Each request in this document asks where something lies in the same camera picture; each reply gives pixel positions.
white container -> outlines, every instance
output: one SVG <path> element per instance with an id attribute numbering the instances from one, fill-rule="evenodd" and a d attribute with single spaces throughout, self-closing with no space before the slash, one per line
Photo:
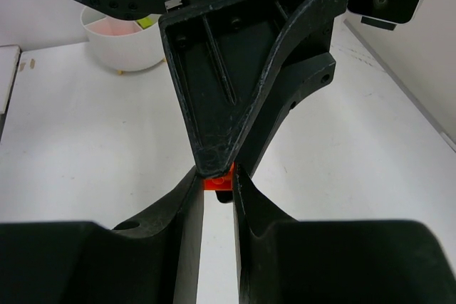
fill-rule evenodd
<path id="1" fill-rule="evenodd" d="M 104 65 L 119 71 L 137 71 L 150 68 L 165 57 L 159 17 L 149 15 L 154 24 L 143 30 L 136 21 L 121 21 L 85 7 L 81 23 L 90 49 Z"/>

white table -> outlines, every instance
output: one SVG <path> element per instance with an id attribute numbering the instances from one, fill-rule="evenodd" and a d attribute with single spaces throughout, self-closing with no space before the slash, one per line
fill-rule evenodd
<path id="1" fill-rule="evenodd" d="M 456 154 L 345 26 L 333 83 L 285 120 L 254 181 L 297 219 L 416 219 L 456 265 Z M 86 43 L 23 53 L 0 146 L 0 221 L 112 228 L 193 165 L 167 66 L 123 76 Z M 237 303 L 232 205 L 206 194 L 198 303 Z"/>

white wall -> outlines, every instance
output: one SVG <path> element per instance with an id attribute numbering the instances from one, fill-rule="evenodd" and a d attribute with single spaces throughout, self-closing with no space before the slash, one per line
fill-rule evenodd
<path id="1" fill-rule="evenodd" d="M 424 0 L 416 17 L 383 31 L 349 22 L 456 140 L 456 0 Z"/>
<path id="2" fill-rule="evenodd" d="M 82 8 L 71 0 L 0 0 L 0 46 L 31 50 L 83 41 Z"/>

red object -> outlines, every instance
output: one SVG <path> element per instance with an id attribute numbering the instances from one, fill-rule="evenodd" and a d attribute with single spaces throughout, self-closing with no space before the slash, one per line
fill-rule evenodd
<path id="1" fill-rule="evenodd" d="M 233 172 L 234 164 L 231 166 L 231 169 L 229 169 L 229 172 L 223 177 L 205 179 L 203 181 L 204 190 L 231 192 L 233 190 Z"/>

